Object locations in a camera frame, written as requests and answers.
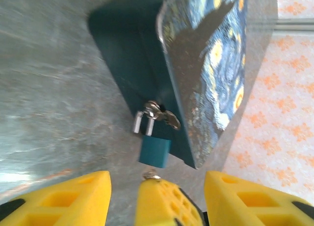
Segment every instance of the gray marble surface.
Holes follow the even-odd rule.
[[[109,170],[108,225],[132,225],[145,165],[141,138],[90,36],[88,13],[108,0],[0,0],[0,203]],[[277,0],[249,0],[245,98],[200,170],[171,156],[159,174],[201,208],[205,171],[221,170],[277,19]]]

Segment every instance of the black rubber pad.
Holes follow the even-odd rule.
[[[204,215],[205,226],[209,226],[209,219],[208,219],[207,212],[203,212],[203,215]]]
[[[0,221],[13,213],[21,205],[25,203],[24,199],[16,199],[0,205]]]
[[[195,208],[196,208],[197,211],[198,211],[198,214],[200,215],[200,217],[201,217],[201,219],[202,219],[203,225],[206,226],[205,220],[204,220],[204,215],[203,215],[201,209],[194,203],[194,201],[192,201],[192,199],[185,193],[185,191],[183,191],[181,188],[180,188],[180,191],[181,191],[182,194],[185,195],[185,197],[193,204],[193,206],[195,206]]]
[[[178,219],[175,219],[177,226],[183,226]]]
[[[311,217],[314,220],[314,207],[313,206],[301,203],[299,201],[293,201],[292,204],[294,204],[296,207],[302,210],[303,213],[307,214],[307,216]]]

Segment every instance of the swirling blue sky painting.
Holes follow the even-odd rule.
[[[162,37],[201,165],[244,93],[247,0],[169,0]]]

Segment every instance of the teal padlock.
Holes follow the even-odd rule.
[[[172,128],[180,129],[180,122],[177,117],[170,111],[161,111],[160,106],[155,101],[148,101],[145,104],[144,111],[136,114],[133,131],[139,133],[143,116],[148,118],[146,133],[143,137],[139,162],[158,167],[165,168],[168,155],[171,148],[171,140],[153,137],[153,128],[155,121],[166,121]]]

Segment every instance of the teal case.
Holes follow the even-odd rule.
[[[131,113],[149,100],[173,112],[181,129],[155,122],[152,137],[171,141],[170,154],[193,168],[203,165],[242,101],[246,12],[246,0],[112,0],[89,16]]]

